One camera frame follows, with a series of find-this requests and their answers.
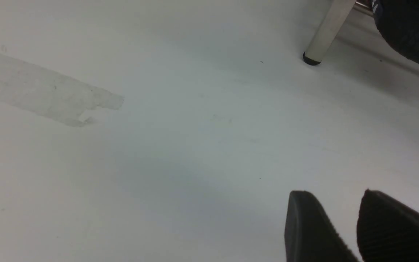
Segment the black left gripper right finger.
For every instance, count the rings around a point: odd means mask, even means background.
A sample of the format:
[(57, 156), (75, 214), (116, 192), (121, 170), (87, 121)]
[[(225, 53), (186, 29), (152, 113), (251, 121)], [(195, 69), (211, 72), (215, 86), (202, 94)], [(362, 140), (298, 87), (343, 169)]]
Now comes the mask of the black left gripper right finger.
[(356, 242), (364, 262), (419, 262), (419, 212), (367, 189), (360, 203)]

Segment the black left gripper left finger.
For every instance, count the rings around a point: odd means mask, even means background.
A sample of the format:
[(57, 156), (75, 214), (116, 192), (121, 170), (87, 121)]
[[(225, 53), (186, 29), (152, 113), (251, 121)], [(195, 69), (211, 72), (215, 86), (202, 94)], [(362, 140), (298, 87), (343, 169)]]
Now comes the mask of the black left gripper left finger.
[(289, 194), (284, 231), (288, 262), (358, 262), (310, 192)]

